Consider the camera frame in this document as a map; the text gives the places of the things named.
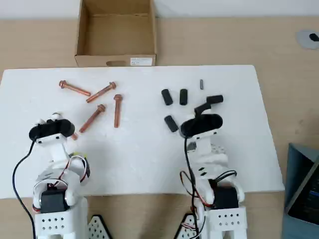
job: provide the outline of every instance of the cardboard box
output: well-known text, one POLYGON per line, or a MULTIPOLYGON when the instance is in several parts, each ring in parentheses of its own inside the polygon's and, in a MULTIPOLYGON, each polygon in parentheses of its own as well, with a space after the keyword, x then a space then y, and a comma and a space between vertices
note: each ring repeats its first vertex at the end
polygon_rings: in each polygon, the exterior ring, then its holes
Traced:
POLYGON ((153 0, 82 0, 75 60, 79 67, 154 66, 153 0))

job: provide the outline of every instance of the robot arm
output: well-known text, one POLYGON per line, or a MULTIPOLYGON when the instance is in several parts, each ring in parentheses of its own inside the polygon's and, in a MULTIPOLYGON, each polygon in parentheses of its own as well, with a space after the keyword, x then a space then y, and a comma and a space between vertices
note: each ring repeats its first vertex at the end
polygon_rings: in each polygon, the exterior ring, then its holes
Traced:
POLYGON ((190 142, 187 155, 195 178, 198 228, 201 239, 223 239, 226 232, 232 239, 246 239, 246 209, 240 205, 245 194, 237 172, 228 167, 225 149, 213 143, 223 121, 219 115, 204 114, 210 106, 196 108, 196 117, 180 128, 190 142))
POLYGON ((52 160, 33 188, 35 229, 39 239, 87 239, 87 200, 79 194, 90 177, 87 159, 68 154, 64 143, 74 134, 74 125, 53 114, 29 132, 29 138, 48 150, 52 160))

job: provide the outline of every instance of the black cable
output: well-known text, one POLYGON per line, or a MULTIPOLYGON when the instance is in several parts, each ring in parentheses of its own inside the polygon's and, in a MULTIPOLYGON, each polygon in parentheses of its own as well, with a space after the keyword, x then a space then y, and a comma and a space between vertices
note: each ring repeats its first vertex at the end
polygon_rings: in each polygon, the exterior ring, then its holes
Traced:
POLYGON ((228 170, 228 171, 226 171, 226 172, 223 172, 223 173, 220 174, 217 178, 215 178, 214 181, 215 181, 216 183, 218 183, 218 182, 220 182, 221 180, 223 180, 223 179, 225 179, 225 178, 227 178, 227 177, 229 177, 229 176, 231 176, 231 175, 237 176, 236 170, 228 170))
POLYGON ((201 229, 200 229, 199 233, 197 235, 193 236, 190 239, 194 239, 194 238, 198 237, 201 234, 201 232, 203 231, 204 225, 205 225, 205 221, 206 221, 206 217, 204 217, 204 222, 203 222, 203 225, 201 226, 201 229))
POLYGON ((190 179, 191 179, 191 187, 192 187, 191 207, 192 207, 192 213, 193 213, 193 216, 194 216, 195 231, 196 231, 196 234, 199 234, 198 225, 197 225, 197 217, 196 217, 196 212, 195 212, 195 204, 194 204, 194 200, 195 200, 195 177, 194 177, 194 174, 193 174, 193 172, 191 170, 191 167, 190 167, 190 164, 189 164, 188 155, 187 155, 187 135, 185 136, 185 141, 184 141, 184 153, 185 153, 186 163, 187 163, 187 167, 188 167, 189 175, 190 175, 190 179))
POLYGON ((29 153, 19 161, 19 163, 16 164, 14 170, 13 170, 13 174, 12 174, 12 187, 13 187, 13 190, 14 190, 14 193, 16 195, 16 198, 18 199, 18 201, 20 202, 21 206, 23 207, 23 209, 25 210, 25 212, 28 214, 29 218, 30 218, 30 221, 31 221, 31 224, 32 224, 32 232, 33 232, 33 239, 36 239, 36 236, 35 236, 35 227, 34 227, 34 220, 33 220, 33 217, 31 215, 31 213, 29 212, 29 210, 26 208, 26 206, 24 205, 23 201, 21 200, 16 188, 15 188, 15 173, 16 173, 16 170, 18 169, 19 165, 26 159, 30 156, 31 152, 32 152, 32 149, 33 149, 33 146, 34 146, 34 143, 35 143, 35 140, 32 141, 32 144, 31 144, 31 147, 30 147, 30 150, 29 150, 29 153))

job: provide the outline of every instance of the white wall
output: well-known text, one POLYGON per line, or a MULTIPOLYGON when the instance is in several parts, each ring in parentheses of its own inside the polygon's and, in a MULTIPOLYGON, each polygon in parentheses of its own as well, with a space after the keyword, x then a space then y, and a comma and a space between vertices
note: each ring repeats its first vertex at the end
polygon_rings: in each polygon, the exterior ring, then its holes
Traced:
MULTIPOLYGON (((319 15, 319 0, 155 0, 158 16, 319 15)), ((79 0, 0 0, 0 18, 76 17, 79 0)))

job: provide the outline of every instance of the copper screw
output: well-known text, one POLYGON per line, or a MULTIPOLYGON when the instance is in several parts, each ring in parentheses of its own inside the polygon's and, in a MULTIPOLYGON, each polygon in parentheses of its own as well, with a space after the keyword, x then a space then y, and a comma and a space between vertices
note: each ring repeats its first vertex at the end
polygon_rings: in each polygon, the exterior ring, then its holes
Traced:
POLYGON ((61 87, 61 89, 68 88, 68 89, 70 89, 72 91, 76 91, 76 92, 78 92, 80 94, 83 94, 83 95, 86 95, 86 96, 90 96, 91 95, 90 92, 82 90, 82 89, 80 89, 78 87, 72 86, 72 85, 68 84, 66 81, 60 81, 59 86, 61 87))
POLYGON ((110 82, 110 85, 100 90, 98 93, 92 95, 90 98, 86 100, 87 103, 90 103, 91 101, 94 101, 99 96, 103 95, 104 93, 108 92, 111 89, 115 89, 116 85, 114 82, 110 82))
POLYGON ((115 100, 114 128, 118 128, 120 125, 120 112, 121 112, 122 99, 123 97, 120 94, 117 94, 114 96, 114 100, 115 100))
POLYGON ((73 140, 77 140, 78 139, 78 135, 76 133, 74 133, 74 134, 71 135, 71 138, 73 140))
POLYGON ((98 109, 92 114, 92 116, 84 123, 84 125, 80 128, 80 132, 83 133, 86 129, 91 125, 91 123, 95 120, 95 118, 101 113, 105 111, 104 105, 98 105, 98 109))

